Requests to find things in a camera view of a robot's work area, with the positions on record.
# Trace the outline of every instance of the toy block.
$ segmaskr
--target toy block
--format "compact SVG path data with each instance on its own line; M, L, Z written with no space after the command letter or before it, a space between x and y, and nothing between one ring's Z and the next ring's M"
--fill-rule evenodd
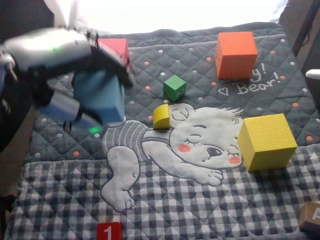
M170 128L169 105L163 104L154 109L152 114L153 129Z
M284 168L297 148L283 114L244 119L238 144L248 172Z
M320 203L307 201L300 210L299 228L320 234Z
M252 32L221 32L215 50L218 79L248 79L258 56Z
M163 95L172 102L175 102L186 92L187 83L180 77L174 75L163 84Z
M121 223L98 223L96 230L96 240L122 240Z
M127 69L131 69L128 40L125 38L99 38L98 42L115 51Z
M125 120L125 89L115 74L100 70L74 74L73 97L104 124Z

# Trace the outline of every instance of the bear ear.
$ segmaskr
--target bear ear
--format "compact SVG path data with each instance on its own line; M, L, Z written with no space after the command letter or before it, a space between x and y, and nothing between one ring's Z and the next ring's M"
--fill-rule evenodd
M177 124L185 121L195 110L192 106L186 103L177 103L169 106L170 112L170 125L176 127Z

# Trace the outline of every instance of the green light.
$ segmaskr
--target green light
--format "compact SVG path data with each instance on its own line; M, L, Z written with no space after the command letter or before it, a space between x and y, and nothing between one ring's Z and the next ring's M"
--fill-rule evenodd
M91 134L98 134L101 132L102 132L102 127L95 126L95 127L89 128L89 133L91 133Z

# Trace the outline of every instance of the bear nose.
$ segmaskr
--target bear nose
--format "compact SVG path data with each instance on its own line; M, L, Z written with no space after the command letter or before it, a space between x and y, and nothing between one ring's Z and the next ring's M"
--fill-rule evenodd
M207 152L209 153L210 157L216 157L222 155L222 152L219 149L216 149L214 147L209 147L207 149Z

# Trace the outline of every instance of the green block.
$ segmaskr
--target green block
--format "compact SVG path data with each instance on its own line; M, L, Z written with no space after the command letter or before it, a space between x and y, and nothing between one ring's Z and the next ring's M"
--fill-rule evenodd
M174 75L163 83L163 95L175 102L186 92L187 83L180 77Z

